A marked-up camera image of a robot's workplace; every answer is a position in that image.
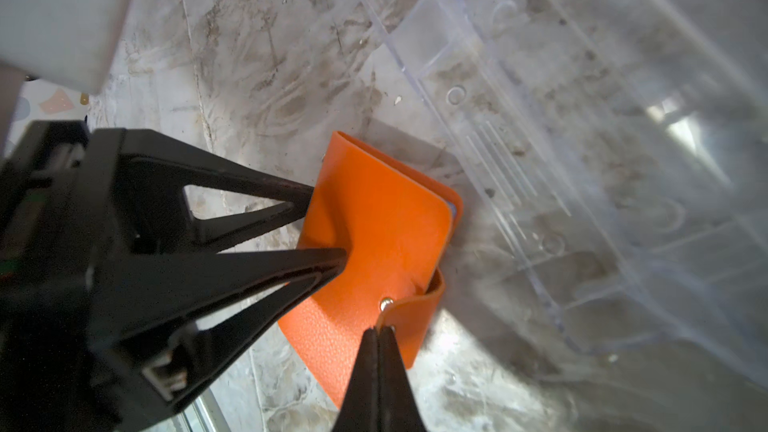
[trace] orange wallet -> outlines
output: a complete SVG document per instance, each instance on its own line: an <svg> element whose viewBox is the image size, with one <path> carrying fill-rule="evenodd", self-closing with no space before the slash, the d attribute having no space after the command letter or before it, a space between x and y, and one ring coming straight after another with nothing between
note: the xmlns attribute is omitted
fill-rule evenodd
<svg viewBox="0 0 768 432"><path fill-rule="evenodd" d="M413 366L445 291L438 262L462 208L451 188L333 133L298 248L343 247L346 268L278 323L337 407L366 329L393 326Z"/></svg>

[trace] clear plastic tray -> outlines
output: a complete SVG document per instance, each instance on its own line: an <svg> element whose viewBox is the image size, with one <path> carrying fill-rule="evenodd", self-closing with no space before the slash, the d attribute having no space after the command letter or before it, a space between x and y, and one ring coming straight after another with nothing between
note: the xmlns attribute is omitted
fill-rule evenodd
<svg viewBox="0 0 768 432"><path fill-rule="evenodd" d="M362 0L575 348L768 387L765 0Z"/></svg>

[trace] orange leather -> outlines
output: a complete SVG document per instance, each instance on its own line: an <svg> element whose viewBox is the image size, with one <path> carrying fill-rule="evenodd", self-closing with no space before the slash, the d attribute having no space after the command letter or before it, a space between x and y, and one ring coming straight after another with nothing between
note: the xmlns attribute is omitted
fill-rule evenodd
<svg viewBox="0 0 768 432"><path fill-rule="evenodd" d="M393 325L413 365L445 291L437 264L462 211L451 188L333 133L298 247L344 247L346 268L278 323L337 407L366 329ZM394 302L381 312L384 298Z"/></svg>

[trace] marble floor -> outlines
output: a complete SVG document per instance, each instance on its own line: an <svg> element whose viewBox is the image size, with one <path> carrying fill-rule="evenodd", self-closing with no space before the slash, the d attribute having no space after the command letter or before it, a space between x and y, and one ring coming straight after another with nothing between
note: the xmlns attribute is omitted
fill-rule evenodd
<svg viewBox="0 0 768 432"><path fill-rule="evenodd" d="M133 0L88 123L159 130L307 184L343 130L456 188L467 213L442 263L448 291L408 372L432 432L762 429L766 392L692 344L603 357L564 344L380 45L359 0ZM200 217L260 205L207 189L189 198ZM237 249L291 248L298 230ZM337 413L277 326L212 390L235 432L329 430Z"/></svg>

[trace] orange leather card holder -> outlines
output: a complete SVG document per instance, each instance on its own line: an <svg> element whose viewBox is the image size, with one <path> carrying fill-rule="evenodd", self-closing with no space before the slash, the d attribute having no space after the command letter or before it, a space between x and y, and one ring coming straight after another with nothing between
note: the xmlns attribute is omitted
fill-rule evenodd
<svg viewBox="0 0 768 432"><path fill-rule="evenodd" d="M346 268L278 323L337 407L366 329L393 326L413 365L445 291L438 262L462 207L451 188L333 133L298 248L343 247Z"/></svg>

